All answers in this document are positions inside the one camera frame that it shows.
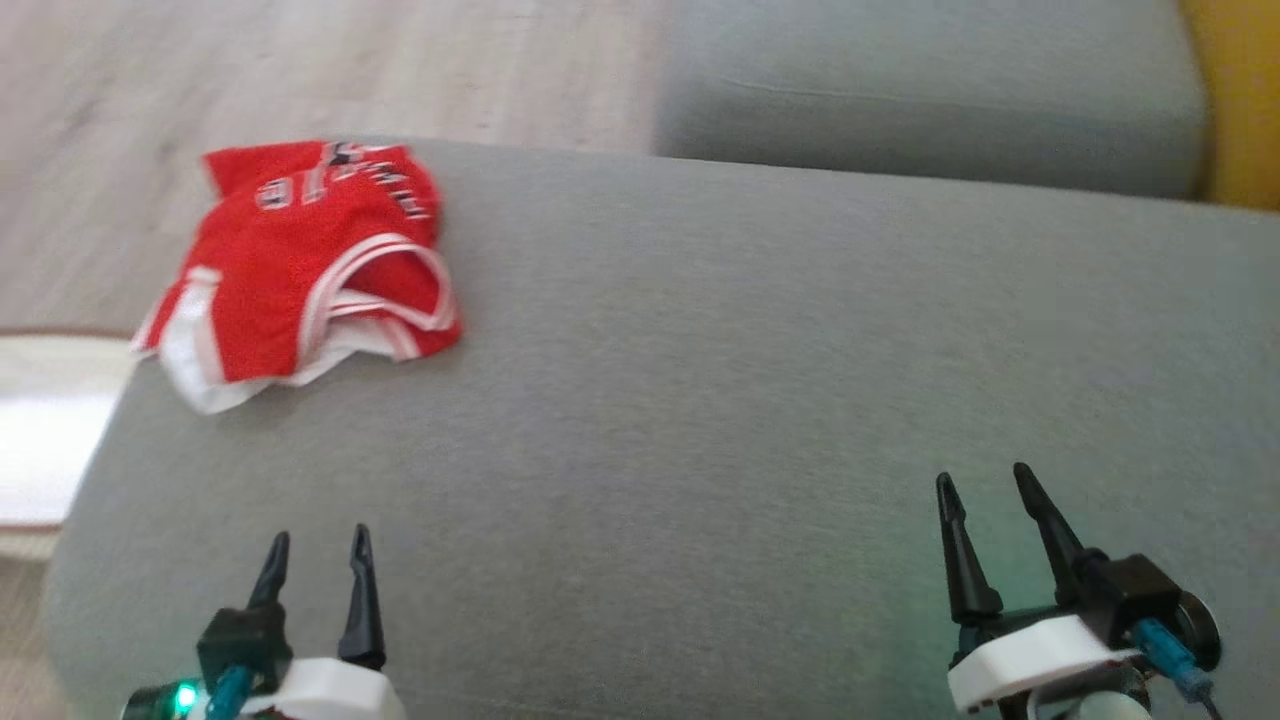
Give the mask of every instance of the gray fabric upholstery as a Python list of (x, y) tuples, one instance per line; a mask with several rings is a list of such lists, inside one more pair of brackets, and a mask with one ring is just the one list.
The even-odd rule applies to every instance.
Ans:
[(687, 0), (659, 154), (1185, 196), (1176, 0)]
[(141, 365), (47, 589), (91, 716), (193, 671), (279, 529), (289, 637), (332, 653), (365, 521), (411, 717), (951, 717), (933, 479), (955, 475), (987, 574), (1027, 606), (1051, 579), (1019, 459), (1085, 542), (1211, 603), (1230, 716), (1271, 707), (1280, 218), (419, 154), (468, 334), (211, 418)]

